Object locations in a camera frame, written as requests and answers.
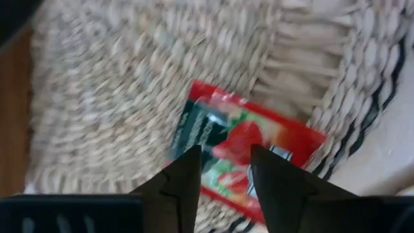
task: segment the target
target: food packet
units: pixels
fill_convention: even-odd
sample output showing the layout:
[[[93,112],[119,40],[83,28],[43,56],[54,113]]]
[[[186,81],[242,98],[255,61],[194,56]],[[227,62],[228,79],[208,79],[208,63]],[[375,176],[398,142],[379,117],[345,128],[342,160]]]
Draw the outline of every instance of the food packet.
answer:
[[[169,156],[174,160],[201,145],[201,192],[264,223],[250,169],[251,145],[303,167],[324,140],[299,122],[196,80]]]

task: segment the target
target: wicker basket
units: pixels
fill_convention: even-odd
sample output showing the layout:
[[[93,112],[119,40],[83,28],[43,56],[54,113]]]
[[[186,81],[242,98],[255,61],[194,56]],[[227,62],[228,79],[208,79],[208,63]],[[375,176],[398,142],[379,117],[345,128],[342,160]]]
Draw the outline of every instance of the wicker basket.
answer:
[[[317,9],[306,1],[47,1],[34,20],[28,181],[39,192],[132,190],[165,164],[195,78],[326,133],[305,169],[329,178],[396,93],[414,4]],[[196,230],[216,228],[265,231],[201,197]]]

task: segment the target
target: woven basket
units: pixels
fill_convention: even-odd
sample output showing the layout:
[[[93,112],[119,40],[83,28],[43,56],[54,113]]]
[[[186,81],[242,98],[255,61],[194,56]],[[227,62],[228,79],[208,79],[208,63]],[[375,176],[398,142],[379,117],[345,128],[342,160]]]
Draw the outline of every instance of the woven basket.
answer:
[[[166,163],[195,78],[326,133],[305,169],[328,179],[395,95],[413,11],[412,0],[328,13],[307,1],[46,1],[28,182],[45,193],[142,184]],[[196,231],[211,229],[266,232],[202,196]]]

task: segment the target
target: wooden surface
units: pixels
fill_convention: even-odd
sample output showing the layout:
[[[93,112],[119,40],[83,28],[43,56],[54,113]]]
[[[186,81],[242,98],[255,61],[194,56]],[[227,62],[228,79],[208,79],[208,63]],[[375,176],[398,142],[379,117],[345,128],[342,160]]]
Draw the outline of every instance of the wooden surface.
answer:
[[[22,192],[28,164],[29,28],[0,50],[0,197]]]

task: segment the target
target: strawberry image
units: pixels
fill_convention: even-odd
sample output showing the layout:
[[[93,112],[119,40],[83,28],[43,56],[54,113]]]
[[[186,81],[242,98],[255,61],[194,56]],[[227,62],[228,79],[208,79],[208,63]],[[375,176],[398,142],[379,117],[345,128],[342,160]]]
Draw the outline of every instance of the strawberry image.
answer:
[[[250,148],[253,144],[265,145],[259,126],[244,120],[234,126],[227,139],[213,147],[213,155],[219,159],[228,159],[235,165],[246,166],[250,163]]]
[[[246,170],[224,173],[217,180],[233,193],[245,194],[247,192],[248,178]]]

